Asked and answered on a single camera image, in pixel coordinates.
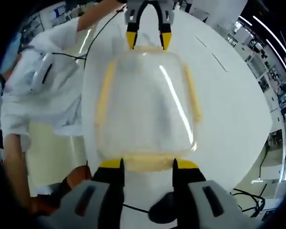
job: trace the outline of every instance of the clear plastic lid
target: clear plastic lid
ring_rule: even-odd
[[[118,56],[108,67],[100,94],[99,153],[106,159],[123,157],[128,168],[136,161],[136,168],[151,171],[195,150],[200,115],[192,84],[173,53],[130,50]]]

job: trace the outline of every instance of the black cable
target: black cable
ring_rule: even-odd
[[[88,160],[86,161],[86,173],[85,173],[85,180],[88,180],[88,170],[89,170],[89,167],[88,167]]]
[[[262,165],[263,165],[263,163],[264,163],[264,161],[265,161],[265,159],[266,159],[267,153],[268,153],[268,150],[266,150],[265,156],[264,156],[264,158],[263,158],[263,160],[262,160],[262,163],[261,163],[261,165],[259,166],[259,175],[258,175],[258,178],[261,178]]]
[[[44,26],[43,26],[43,23],[42,23],[42,20],[41,20],[41,17],[40,17],[40,13],[39,13],[39,12],[38,12],[38,17],[39,17],[40,24],[41,24],[41,26],[42,26],[43,31],[45,31]]]
[[[143,212],[143,213],[149,213],[149,211],[146,211],[146,210],[143,210],[143,209],[140,209],[140,208],[135,208],[133,206],[129,206],[127,204],[123,204],[124,207],[127,207],[127,208],[130,208],[130,209],[133,209],[133,210],[136,210],[136,211],[140,211],[140,212]]]
[[[264,209],[266,200],[263,197],[261,197],[263,191],[262,191],[260,196],[257,196],[257,195],[248,193],[246,191],[243,191],[243,190],[240,190],[240,189],[237,189],[237,188],[234,188],[234,190],[237,191],[238,193],[234,193],[232,196],[237,196],[237,195],[249,196],[255,202],[255,207],[251,207],[251,208],[247,208],[247,209],[242,210],[242,212],[246,212],[246,211],[250,211],[250,210],[255,209],[255,212],[251,215],[251,218],[257,217],[257,215]],[[262,200],[261,205],[259,205],[259,202],[257,201],[257,199]]]
[[[75,58],[76,60],[77,60],[77,59],[78,59],[78,60],[86,60],[86,58],[78,57],[78,56],[72,56],[72,55],[69,55],[69,54],[62,53],[62,52],[52,52],[52,54],[54,54],[54,55],[69,56],[69,57]]]
[[[260,196],[260,197],[261,197],[261,196],[262,196],[262,194],[264,193],[264,191],[265,191],[265,189],[266,189],[267,185],[268,185],[268,184],[265,184],[265,186],[263,187],[263,190],[262,190],[261,194],[259,194],[259,196]]]
[[[116,15],[118,15],[126,6],[127,6],[127,4],[124,5],[122,9],[120,9],[119,11],[117,11],[116,14],[113,15],[113,17],[110,18],[110,19],[106,22],[106,24],[101,28],[101,30],[98,32],[98,34],[95,36],[95,38],[94,38],[94,39],[92,40],[92,42],[90,43],[89,48],[88,48],[88,51],[87,51],[87,55],[88,55],[88,53],[89,53],[89,50],[90,50],[90,48],[91,48],[93,42],[94,42],[95,39],[100,35],[100,33],[103,31],[103,29],[106,27],[106,25],[108,25],[108,23],[109,23]],[[84,62],[84,69],[85,69],[85,67],[86,67],[86,61],[87,61],[87,58],[85,59],[85,62]]]

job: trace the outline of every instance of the lab equipment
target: lab equipment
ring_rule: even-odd
[[[161,45],[164,50],[168,49],[172,33],[171,24],[174,21],[173,6],[174,1],[172,0],[128,0],[127,11],[125,13],[125,21],[128,24],[126,37],[129,47],[133,49],[136,44],[138,37],[138,30],[140,27],[141,15],[146,6],[152,5],[158,15],[159,20],[159,32]]]
[[[84,181],[40,220],[49,228],[119,229],[124,202],[123,159],[103,162],[92,181]],[[178,229],[255,229],[261,221],[249,218],[235,199],[214,181],[206,181],[190,161],[173,162],[173,206]]]

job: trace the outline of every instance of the white lab coat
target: white lab coat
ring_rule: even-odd
[[[38,34],[29,45],[46,52],[62,52],[76,43],[78,18]],[[32,66],[34,50],[25,50],[2,96],[1,127],[3,140],[8,134],[18,134],[22,151],[31,143],[30,121],[50,124],[59,135],[82,135],[81,93],[83,71],[73,58],[54,55],[42,92],[19,95],[13,92],[15,82],[23,79],[23,72]]]

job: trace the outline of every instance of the white tabletop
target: white tabletop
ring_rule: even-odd
[[[112,15],[99,22],[95,34]],[[137,45],[160,45],[157,22],[155,10],[147,7],[141,17]],[[87,55],[82,123],[92,174],[101,162],[94,133],[95,105],[107,64],[128,49],[125,34],[124,15],[120,13],[96,38]],[[272,121],[263,92],[228,42],[198,19],[179,10],[175,10],[168,51],[179,54],[188,63],[203,112],[198,148],[186,159],[197,163],[206,179],[215,180],[229,191],[247,174],[269,134]],[[128,205],[148,210],[170,190],[173,190],[172,171],[125,173],[124,193]]]

